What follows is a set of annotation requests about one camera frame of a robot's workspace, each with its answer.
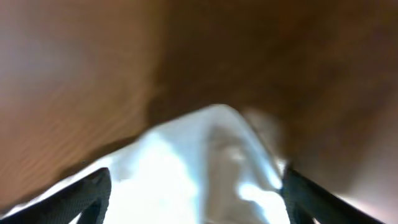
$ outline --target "wooden surface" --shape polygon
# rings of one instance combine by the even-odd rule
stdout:
[[[226,103],[277,118],[300,171],[398,220],[397,61],[394,1],[0,1],[0,207]]]

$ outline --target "dark object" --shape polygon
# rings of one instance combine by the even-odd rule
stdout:
[[[335,197],[291,167],[286,169],[281,195],[291,224],[382,223]]]
[[[68,224],[80,213],[78,224],[102,224],[110,195],[109,170],[102,168],[44,201],[0,220],[0,224]]]

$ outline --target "brown background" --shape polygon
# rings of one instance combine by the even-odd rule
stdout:
[[[2,0],[0,207],[226,103],[276,117],[305,175],[392,223],[397,47],[387,0]]]

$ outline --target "brown surface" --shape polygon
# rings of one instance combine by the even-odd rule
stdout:
[[[278,118],[328,190],[396,208],[397,24],[392,1],[1,1],[0,206],[227,103]]]

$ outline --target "wood grain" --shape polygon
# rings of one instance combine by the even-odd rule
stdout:
[[[1,1],[0,206],[226,103],[278,119],[301,172],[394,220],[397,24],[386,0]]]

